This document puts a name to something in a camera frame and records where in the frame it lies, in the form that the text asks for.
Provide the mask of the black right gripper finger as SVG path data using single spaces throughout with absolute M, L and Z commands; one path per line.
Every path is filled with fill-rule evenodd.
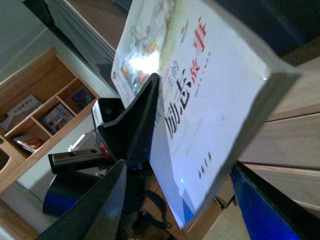
M 231 171 L 235 199 L 252 240 L 318 240 L 320 220 L 241 162 Z

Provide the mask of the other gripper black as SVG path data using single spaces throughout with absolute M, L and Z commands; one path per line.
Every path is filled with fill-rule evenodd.
M 48 155 L 51 171 L 59 174 L 51 182 L 42 210 L 57 220 L 37 239 L 116 238 L 125 199 L 126 163 L 148 161 L 159 86 L 160 76 L 151 74 L 126 109 L 119 98 L 98 98 L 91 109 L 94 131 L 81 139 L 89 147 Z M 113 163 L 102 177 L 76 171 Z

